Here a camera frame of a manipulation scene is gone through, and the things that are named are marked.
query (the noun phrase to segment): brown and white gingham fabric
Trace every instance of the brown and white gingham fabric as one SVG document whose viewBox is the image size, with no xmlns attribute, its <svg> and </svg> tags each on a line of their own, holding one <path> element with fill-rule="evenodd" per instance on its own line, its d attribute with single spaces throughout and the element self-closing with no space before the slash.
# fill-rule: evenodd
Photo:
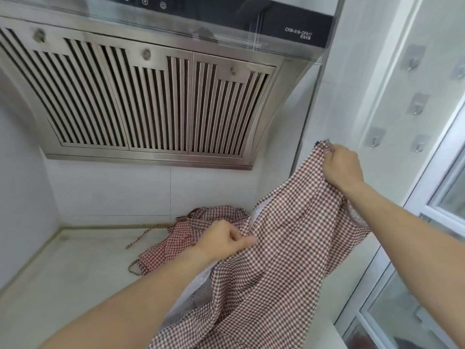
<svg viewBox="0 0 465 349">
<path fill-rule="evenodd" d="M 217 264 L 212 300 L 160 331 L 149 348 L 301 348 L 321 282 L 369 233 L 323 178 L 322 142 L 271 198 L 252 228 L 258 242 Z"/>
<path fill-rule="evenodd" d="M 137 264 L 140 274 L 146 275 L 166 261 L 175 258 L 189 246 L 197 243 L 203 231 L 213 221 L 224 219 L 241 229 L 247 223 L 248 217 L 249 212 L 245 209 L 231 206 L 195 209 L 186 217 L 179 218 L 180 220 L 176 224 L 169 227 L 168 237 L 140 254 L 139 259 L 130 265 L 130 269 L 133 264 Z"/>
</svg>

